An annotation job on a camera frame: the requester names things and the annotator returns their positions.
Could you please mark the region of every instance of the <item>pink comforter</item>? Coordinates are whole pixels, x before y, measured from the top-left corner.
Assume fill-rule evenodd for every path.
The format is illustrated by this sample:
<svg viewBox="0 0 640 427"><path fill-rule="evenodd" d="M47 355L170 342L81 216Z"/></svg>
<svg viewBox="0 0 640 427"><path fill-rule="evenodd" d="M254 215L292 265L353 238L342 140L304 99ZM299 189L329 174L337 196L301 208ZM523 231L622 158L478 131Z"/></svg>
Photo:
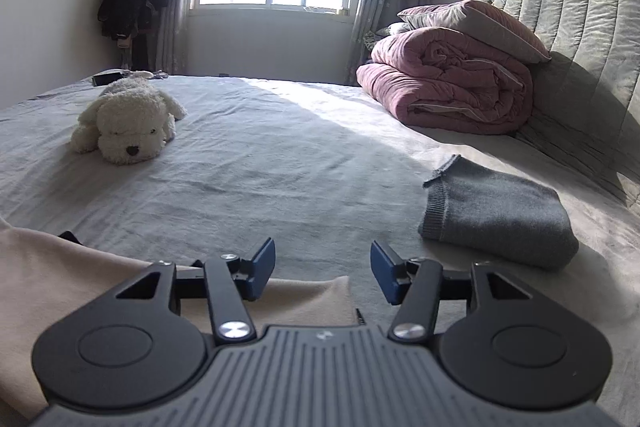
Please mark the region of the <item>pink comforter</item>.
<svg viewBox="0 0 640 427"><path fill-rule="evenodd" d="M360 85L404 124L475 134L516 130L531 114L526 66L447 28L420 28L382 39Z"/></svg>

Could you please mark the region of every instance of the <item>bed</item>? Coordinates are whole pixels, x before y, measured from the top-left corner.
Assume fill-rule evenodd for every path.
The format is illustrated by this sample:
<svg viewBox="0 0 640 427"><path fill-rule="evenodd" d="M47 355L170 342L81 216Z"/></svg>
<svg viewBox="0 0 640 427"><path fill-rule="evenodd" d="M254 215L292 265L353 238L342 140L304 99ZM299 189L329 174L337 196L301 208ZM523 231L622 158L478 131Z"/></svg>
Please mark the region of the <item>bed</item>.
<svg viewBox="0 0 640 427"><path fill-rule="evenodd" d="M582 174L508 136L408 128L359 87L246 78L155 81L189 115L154 160L107 163L68 148L76 118L100 88L88 81L0 111L0 216L148 261L190 264L276 240L275 277L349 275L370 323L387 324L369 245L427 255L451 269L494 261L599 327L614 351L600 405L640 420L640 221ZM452 153L555 188L580 250L560 273L518 266L417 233L430 172ZM438 328L463 306L441 307Z"/></svg>

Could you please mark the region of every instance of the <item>quilted headboard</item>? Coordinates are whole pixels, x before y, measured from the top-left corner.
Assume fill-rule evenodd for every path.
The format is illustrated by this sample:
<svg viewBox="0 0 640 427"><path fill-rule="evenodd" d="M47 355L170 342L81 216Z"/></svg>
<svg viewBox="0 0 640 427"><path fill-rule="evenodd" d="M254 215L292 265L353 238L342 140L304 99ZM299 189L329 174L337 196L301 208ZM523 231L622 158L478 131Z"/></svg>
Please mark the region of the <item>quilted headboard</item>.
<svg viewBox="0 0 640 427"><path fill-rule="evenodd" d="M534 110L518 138L640 215L640 0L495 0L535 32Z"/></svg>

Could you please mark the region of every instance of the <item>gray pillow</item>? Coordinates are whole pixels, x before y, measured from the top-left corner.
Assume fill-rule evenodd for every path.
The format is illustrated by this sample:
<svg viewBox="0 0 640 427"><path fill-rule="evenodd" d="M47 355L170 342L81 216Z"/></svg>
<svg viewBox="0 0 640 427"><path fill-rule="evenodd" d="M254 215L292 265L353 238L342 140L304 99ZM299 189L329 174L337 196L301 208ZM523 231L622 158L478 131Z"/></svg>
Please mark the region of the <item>gray pillow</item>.
<svg viewBox="0 0 640 427"><path fill-rule="evenodd" d="M459 31L524 64L550 60L545 45L533 31L508 13L481 0L418 6L402 10L398 17L413 29L439 26Z"/></svg>

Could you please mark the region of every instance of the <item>stuffed dog's ear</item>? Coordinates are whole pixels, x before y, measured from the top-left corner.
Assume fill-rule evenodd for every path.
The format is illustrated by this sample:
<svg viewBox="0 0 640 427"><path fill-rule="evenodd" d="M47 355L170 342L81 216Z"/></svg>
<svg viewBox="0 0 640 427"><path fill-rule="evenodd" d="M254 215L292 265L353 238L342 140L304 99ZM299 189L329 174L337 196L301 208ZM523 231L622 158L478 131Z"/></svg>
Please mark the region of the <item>stuffed dog's ear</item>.
<svg viewBox="0 0 640 427"><path fill-rule="evenodd" d="M175 120L182 120L185 116L187 116L187 110L182 106L180 102L175 100L169 93L164 92L162 89L158 89L160 96L164 100L164 105L166 105L166 110L169 114L174 115Z"/></svg>
<svg viewBox="0 0 640 427"><path fill-rule="evenodd" d="M89 104L89 107L87 107L84 111L82 111L82 113L80 113L80 116L78 116L78 121L84 125L95 125L96 121L98 120L98 109L100 109L100 106L104 102L106 102L109 96L110 95L105 94L96 98L92 103Z"/></svg>

